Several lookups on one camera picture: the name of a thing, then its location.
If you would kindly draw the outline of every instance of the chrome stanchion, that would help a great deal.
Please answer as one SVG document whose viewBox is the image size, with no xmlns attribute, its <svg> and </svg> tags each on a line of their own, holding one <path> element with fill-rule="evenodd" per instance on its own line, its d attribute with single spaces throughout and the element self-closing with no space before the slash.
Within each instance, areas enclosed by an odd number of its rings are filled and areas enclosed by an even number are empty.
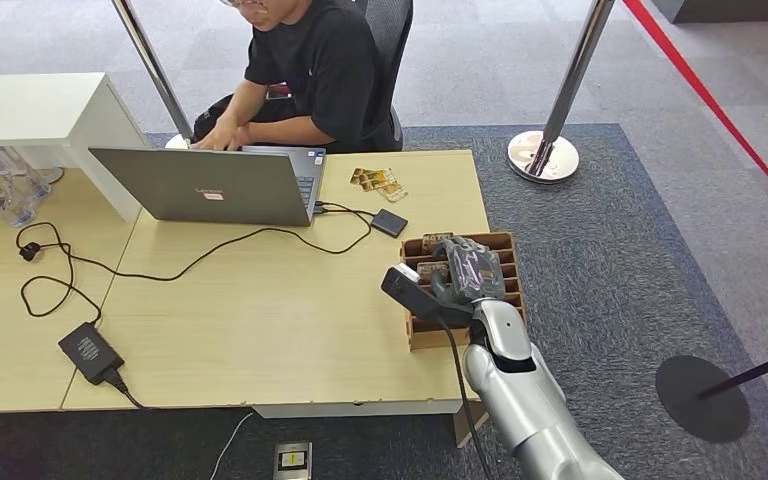
<svg viewBox="0 0 768 480">
<path fill-rule="evenodd" d="M 523 132 L 508 144 L 508 165 L 519 176 L 538 183 L 556 183 L 566 180 L 578 169 L 578 151 L 560 137 L 561 129 L 613 6 L 614 0 L 593 1 L 543 131 Z"/>
<path fill-rule="evenodd" d="M 122 19 L 122 24 L 125 25 L 125 30 L 128 31 L 128 36 L 131 37 L 131 41 L 134 42 L 134 47 L 137 48 L 143 64 L 148 70 L 148 75 L 151 77 L 151 81 L 154 82 L 154 86 L 157 87 L 157 93 L 160 94 L 160 98 L 163 99 L 166 110 L 169 111 L 169 115 L 172 117 L 172 121 L 175 123 L 175 127 L 178 129 L 180 137 L 176 137 L 179 140 L 189 140 L 193 137 L 193 130 L 190 127 L 190 122 L 187 121 L 187 116 L 184 115 L 184 110 L 181 108 L 181 104 L 178 103 L 178 99 L 175 97 L 175 93 L 172 91 L 172 87 L 169 85 L 169 80 L 166 78 L 166 73 L 163 72 L 163 67 L 157 60 L 154 50 L 151 48 L 151 43 L 148 41 L 142 25 L 134 13 L 134 9 L 131 7 L 129 0 L 112 0 L 113 6 L 116 8 L 116 13 L 119 14 L 119 18 Z"/>
</svg>

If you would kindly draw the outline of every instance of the floor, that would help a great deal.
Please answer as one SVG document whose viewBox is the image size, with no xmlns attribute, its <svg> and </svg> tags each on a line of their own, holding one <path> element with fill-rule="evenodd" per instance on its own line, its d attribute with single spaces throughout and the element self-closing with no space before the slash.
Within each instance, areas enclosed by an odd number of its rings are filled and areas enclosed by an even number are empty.
<svg viewBox="0 0 768 480">
<path fill-rule="evenodd" d="M 233 89 L 250 37 L 233 10 L 132 2 L 191 118 Z M 417 1 L 394 99 L 403 123 L 545 121 L 588 3 Z M 661 23 L 768 164 L 768 23 Z M 146 131 L 174 130 L 108 0 L 0 0 L 0 73 L 99 70 Z M 748 353 L 732 364 L 767 360 L 768 179 L 620 2 L 569 122 L 622 126 Z"/>
</svg>

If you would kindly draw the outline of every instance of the red floor tape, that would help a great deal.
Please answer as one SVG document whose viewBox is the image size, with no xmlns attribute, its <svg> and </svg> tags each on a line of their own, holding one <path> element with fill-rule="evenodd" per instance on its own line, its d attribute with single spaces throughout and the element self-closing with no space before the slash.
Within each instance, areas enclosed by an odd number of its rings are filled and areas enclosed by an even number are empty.
<svg viewBox="0 0 768 480">
<path fill-rule="evenodd" d="M 649 36 L 652 37 L 652 40 L 654 40 L 655 43 L 661 47 L 661 50 L 663 50 L 664 54 L 666 54 L 667 58 L 673 63 L 673 65 L 684 77 L 690 87 L 693 88 L 693 90 L 697 95 L 699 95 L 700 98 L 702 98 L 702 101 L 704 101 L 708 108 L 714 112 L 714 115 L 717 116 L 720 122 L 722 122 L 723 126 L 725 126 L 729 133 L 732 134 L 734 139 L 737 140 L 737 143 L 739 143 L 740 146 L 746 150 L 746 153 L 752 157 L 752 160 L 755 161 L 755 164 L 758 165 L 758 168 L 760 168 L 761 171 L 764 172 L 764 175 L 766 175 L 768 178 L 767 164 L 764 163 L 764 160 L 760 155 L 758 155 L 758 152 L 752 148 L 752 145 L 749 144 L 743 134 L 741 134 L 734 123 L 732 123 L 731 119 L 729 119 L 728 115 L 726 115 L 726 112 L 720 108 L 720 105 L 716 100 L 714 100 L 711 92 L 708 91 L 708 89 L 702 83 L 702 80 L 696 76 L 696 73 L 693 72 L 693 69 L 690 68 L 690 65 L 687 64 L 687 61 L 685 61 L 681 54 L 678 52 L 678 49 L 676 49 L 675 45 L 673 45 L 673 43 L 667 37 L 667 34 L 665 34 L 661 27 L 658 26 L 658 22 L 656 22 L 652 17 L 652 15 L 649 13 L 649 10 L 643 6 L 640 0 L 624 1 L 628 9 L 631 11 L 631 14 L 637 18 L 637 21 L 640 22 L 640 25 L 642 25 L 646 32 L 649 33 Z"/>
</svg>

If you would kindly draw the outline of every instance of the glasses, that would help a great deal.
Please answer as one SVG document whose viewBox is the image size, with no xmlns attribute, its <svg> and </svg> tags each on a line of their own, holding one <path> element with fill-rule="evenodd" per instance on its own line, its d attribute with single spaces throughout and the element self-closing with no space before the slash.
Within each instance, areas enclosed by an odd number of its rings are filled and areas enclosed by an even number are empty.
<svg viewBox="0 0 768 480">
<path fill-rule="evenodd" d="M 254 14 L 269 13 L 269 9 L 263 2 L 257 0 L 222 0 L 228 6 L 246 10 Z"/>
</svg>

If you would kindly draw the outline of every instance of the black mesh chair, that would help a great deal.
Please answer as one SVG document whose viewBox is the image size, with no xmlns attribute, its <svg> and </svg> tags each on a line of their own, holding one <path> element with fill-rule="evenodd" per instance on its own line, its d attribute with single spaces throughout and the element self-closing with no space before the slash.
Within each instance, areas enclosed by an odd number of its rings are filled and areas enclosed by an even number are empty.
<svg viewBox="0 0 768 480">
<path fill-rule="evenodd" d="M 402 150 L 402 125 L 393 108 L 393 90 L 402 64 L 402 54 L 413 23 L 413 0 L 367 0 L 366 21 L 375 38 L 382 78 L 378 90 L 378 111 L 372 134 L 373 149 L 379 152 Z"/>
</svg>

